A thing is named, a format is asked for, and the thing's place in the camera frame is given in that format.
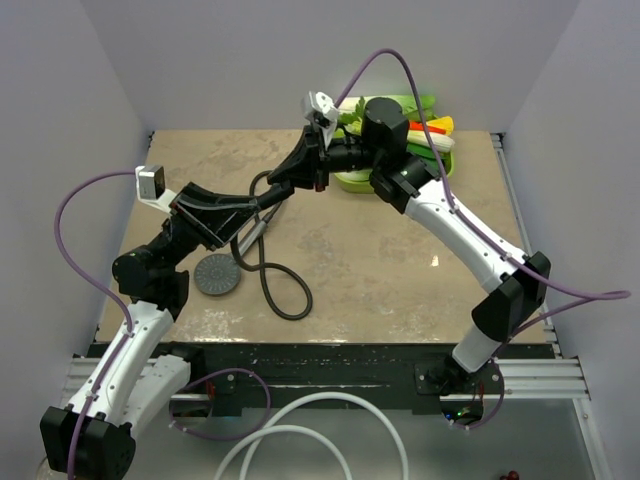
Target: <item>black metal frame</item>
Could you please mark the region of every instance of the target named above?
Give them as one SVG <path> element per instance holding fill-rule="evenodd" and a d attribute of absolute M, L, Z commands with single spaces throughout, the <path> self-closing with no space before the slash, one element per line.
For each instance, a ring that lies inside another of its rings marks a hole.
<path fill-rule="evenodd" d="M 108 344 L 94 343 L 87 354 L 100 358 Z M 423 375 L 442 362 L 455 344 L 268 344 L 268 343 L 161 343 L 152 354 L 201 352 L 192 363 L 194 377 L 225 368 L 256 372 L 268 385 L 274 408 L 311 393 L 333 390 L 364 398 L 381 409 L 410 410 L 414 414 L 441 414 L 440 397 L 432 393 Z M 501 358 L 552 359 L 548 344 L 512 344 Z M 498 394 L 494 371 L 479 376 L 485 394 Z M 264 407 L 262 387 L 245 375 L 216 378 L 216 416 L 239 416 L 243 408 Z M 313 408 L 353 408 L 345 402 L 316 402 Z"/>

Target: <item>beige countertop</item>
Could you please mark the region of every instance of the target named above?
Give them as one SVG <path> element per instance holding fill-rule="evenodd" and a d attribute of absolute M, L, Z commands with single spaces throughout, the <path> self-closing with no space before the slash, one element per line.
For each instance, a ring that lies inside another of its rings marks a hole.
<path fill-rule="evenodd" d="M 187 182 L 223 193 L 245 194 L 260 171 L 278 165 L 299 130 L 158 131 L 147 164 L 165 167 L 167 186 Z M 487 132 L 456 132 L 456 196 L 508 241 L 521 245 L 518 229 Z M 164 215 L 136 203 L 122 251 L 148 242 Z M 474 277 L 435 236 L 375 195 L 342 191 L 334 182 L 322 194 L 298 191 L 265 234 L 268 261 L 298 272 L 314 295 L 311 314 L 289 322 L 268 307 L 257 273 L 242 272 L 223 297 L 193 284 L 189 301 L 166 341 L 235 342 L 457 342 L 471 325 L 471 310 L 485 296 Z M 203 248 L 178 270 L 193 269 Z M 257 249 L 247 255 L 257 261 Z M 284 274 L 268 273 L 276 302 L 299 312 L 304 296 Z M 96 339 L 108 341 L 122 312 L 108 302 Z M 541 328 L 517 341 L 544 342 Z"/>

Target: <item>white wall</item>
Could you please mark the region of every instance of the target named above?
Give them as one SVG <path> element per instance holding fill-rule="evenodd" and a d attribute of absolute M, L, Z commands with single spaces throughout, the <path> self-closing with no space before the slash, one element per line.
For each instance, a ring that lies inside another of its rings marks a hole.
<path fill-rule="evenodd" d="M 634 293 L 556 319 L 563 351 L 582 359 L 619 479 L 640 469 L 639 22 L 636 0 L 582 0 L 506 137 L 528 232 L 552 274 Z"/>
<path fill-rule="evenodd" d="M 57 253 L 58 202 L 89 176 L 143 158 L 142 124 L 77 0 L 0 4 L 0 478 L 34 478 L 39 421 L 60 401 L 103 298 Z M 64 218 L 72 254 L 107 279 L 132 180 L 82 195 Z"/>
<path fill-rule="evenodd" d="M 439 111 L 504 131 L 578 0 L 81 0 L 153 128 L 302 124 L 299 99 L 337 95 L 373 50 L 397 48 Z M 390 58 L 358 93 L 408 92 Z"/>

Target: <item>black cable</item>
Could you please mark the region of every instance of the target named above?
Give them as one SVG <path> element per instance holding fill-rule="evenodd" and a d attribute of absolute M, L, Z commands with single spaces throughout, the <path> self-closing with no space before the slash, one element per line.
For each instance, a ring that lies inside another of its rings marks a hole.
<path fill-rule="evenodd" d="M 255 176 L 253 180 L 251 180 L 251 184 L 249 186 L 249 195 L 255 195 L 256 185 L 262 178 L 269 175 L 269 173 L 271 173 L 270 170 L 260 172 L 258 175 Z M 265 216 L 262 218 L 262 221 L 269 223 L 273 219 L 273 216 L 276 214 L 276 212 L 281 206 L 282 206 L 282 202 L 274 205 L 274 207 L 265 214 Z M 255 220 L 256 222 L 259 222 L 260 218 L 256 215 Z M 271 308 L 271 310 L 273 310 L 273 312 L 276 315 L 278 315 L 280 318 L 284 318 L 285 320 L 291 320 L 291 321 L 302 320 L 304 317 L 309 315 L 309 312 L 311 312 L 311 309 L 313 308 L 313 294 L 311 293 L 311 289 L 309 288 L 309 285 L 307 285 L 307 282 L 305 282 L 300 275 L 298 275 L 296 272 L 291 270 L 289 267 L 286 267 L 279 263 L 272 263 L 272 262 L 266 261 L 264 235 L 260 235 L 260 237 L 258 237 L 257 243 L 258 243 L 258 264 L 257 265 L 249 265 L 247 262 L 244 261 L 244 259 L 240 255 L 240 251 L 238 250 L 238 237 L 235 237 L 233 240 L 231 240 L 231 254 L 233 255 L 233 259 L 238 264 L 238 266 L 243 270 L 246 270 L 248 272 L 260 272 L 260 286 L 262 287 L 264 298 L 269 304 L 269 307 Z M 269 290 L 269 283 L 267 282 L 267 268 L 272 268 L 274 270 L 279 270 L 281 272 L 286 273 L 298 285 L 300 285 L 300 288 L 302 288 L 302 291 L 304 292 L 304 295 L 307 298 L 307 305 L 304 307 L 304 310 L 302 310 L 302 312 L 292 315 L 290 313 L 286 313 L 282 311 L 278 307 L 278 305 L 276 305 L 276 302 L 273 300 L 273 297 L 271 296 L 271 291 Z"/>

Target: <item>black base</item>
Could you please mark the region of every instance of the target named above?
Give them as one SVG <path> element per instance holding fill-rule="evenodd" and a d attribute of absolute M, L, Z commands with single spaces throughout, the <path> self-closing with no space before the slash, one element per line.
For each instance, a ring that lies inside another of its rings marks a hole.
<path fill-rule="evenodd" d="M 160 344 L 157 357 L 175 348 Z M 281 408 L 311 393 L 334 390 L 351 393 L 378 408 L 410 410 L 414 414 L 441 414 L 439 396 L 420 380 L 422 370 L 442 362 L 454 344 L 262 344 L 187 343 L 204 352 L 206 371 L 241 367 L 256 372 L 271 386 L 272 405 Z M 87 357 L 99 358 L 107 344 L 94 344 Z M 509 345 L 501 358 L 554 358 L 546 344 Z M 485 394 L 498 394 L 496 382 L 485 381 Z M 264 392 L 253 379 L 234 376 L 214 380 L 213 414 L 239 416 L 243 408 L 264 407 Z M 473 386 L 452 393 L 473 393 Z M 345 402 L 316 402 L 312 408 L 353 408 Z"/>
<path fill-rule="evenodd" d="M 77 420 L 77 413 L 55 407 L 49 407 L 40 420 L 47 460 L 54 471 L 67 471 L 69 446 Z M 129 436 L 129 429 L 128 424 L 116 427 L 96 418 L 87 418 L 76 449 L 76 476 L 122 479 L 136 451 L 136 442 Z"/>

